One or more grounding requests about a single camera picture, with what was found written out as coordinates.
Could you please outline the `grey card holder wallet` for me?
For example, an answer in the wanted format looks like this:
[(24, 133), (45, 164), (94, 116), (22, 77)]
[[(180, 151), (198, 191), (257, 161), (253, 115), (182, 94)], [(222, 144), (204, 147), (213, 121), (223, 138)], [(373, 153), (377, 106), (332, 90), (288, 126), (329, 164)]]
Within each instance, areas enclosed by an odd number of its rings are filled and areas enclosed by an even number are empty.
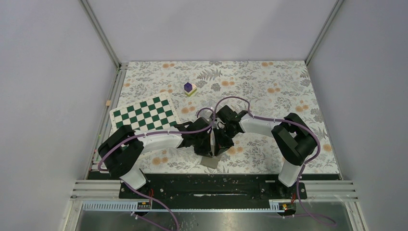
[(220, 161), (220, 156), (213, 156), (213, 157), (203, 156), (200, 161), (200, 165), (210, 168), (210, 169), (217, 169), (219, 161)]

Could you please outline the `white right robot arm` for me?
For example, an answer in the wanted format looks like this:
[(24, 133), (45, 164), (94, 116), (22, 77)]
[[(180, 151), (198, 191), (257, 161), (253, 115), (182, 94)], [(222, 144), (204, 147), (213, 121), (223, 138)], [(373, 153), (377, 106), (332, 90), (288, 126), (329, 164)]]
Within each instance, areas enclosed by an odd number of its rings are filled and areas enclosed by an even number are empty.
[(237, 113), (225, 105), (216, 113), (216, 118), (221, 125), (213, 129), (215, 156), (234, 146), (233, 138), (239, 133), (254, 133), (274, 138), (284, 157), (276, 192), (282, 198), (290, 197), (295, 192), (294, 184), (306, 159), (319, 147), (316, 135), (299, 115), (290, 113), (283, 119), (264, 118), (251, 115), (245, 110)]

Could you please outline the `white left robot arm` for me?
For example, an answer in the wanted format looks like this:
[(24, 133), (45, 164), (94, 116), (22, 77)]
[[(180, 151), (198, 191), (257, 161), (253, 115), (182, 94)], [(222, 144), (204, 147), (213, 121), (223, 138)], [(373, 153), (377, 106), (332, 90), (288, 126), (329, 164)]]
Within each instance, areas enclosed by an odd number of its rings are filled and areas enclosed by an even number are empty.
[(136, 197), (143, 198), (149, 193), (149, 185), (143, 172), (136, 167), (137, 159), (142, 154), (166, 148), (192, 146), (197, 154), (207, 153), (211, 150), (212, 125), (213, 122), (203, 117), (159, 130), (141, 131), (123, 125), (98, 147), (101, 157), (98, 170), (105, 165), (111, 177), (122, 180)]

